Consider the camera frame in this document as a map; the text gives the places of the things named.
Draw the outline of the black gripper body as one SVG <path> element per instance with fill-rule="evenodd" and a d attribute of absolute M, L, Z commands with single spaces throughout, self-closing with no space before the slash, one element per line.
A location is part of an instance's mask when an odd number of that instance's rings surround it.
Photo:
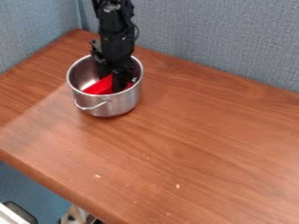
<path fill-rule="evenodd" d="M 91 56 L 95 63 L 110 65 L 114 70 L 126 70 L 133 74 L 137 70 L 131 55 L 135 50 L 137 31 L 134 27 L 115 30 L 98 29 L 99 38 L 90 41 Z"/>

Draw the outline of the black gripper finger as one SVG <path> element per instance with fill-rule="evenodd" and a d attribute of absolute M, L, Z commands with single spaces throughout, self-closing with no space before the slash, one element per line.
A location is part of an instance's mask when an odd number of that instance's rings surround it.
<path fill-rule="evenodd" d="M 110 65 L 106 63 L 99 63 L 99 62 L 97 63 L 97 65 L 98 65 L 98 77 L 103 79 L 111 74 Z"/>
<path fill-rule="evenodd" d="M 129 74 L 126 70 L 113 71 L 113 91 L 121 92 L 127 88 Z"/>

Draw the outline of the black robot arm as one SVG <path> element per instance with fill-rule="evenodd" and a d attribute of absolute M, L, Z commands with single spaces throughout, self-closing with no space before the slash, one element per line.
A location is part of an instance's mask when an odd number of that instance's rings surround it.
<path fill-rule="evenodd" d="M 99 39 L 93 39 L 91 56 L 97 62 L 99 80 L 85 92 L 107 95 L 131 88 L 137 82 L 133 60 L 139 29 L 133 22 L 135 6 L 131 0 L 91 0 L 99 21 Z"/>

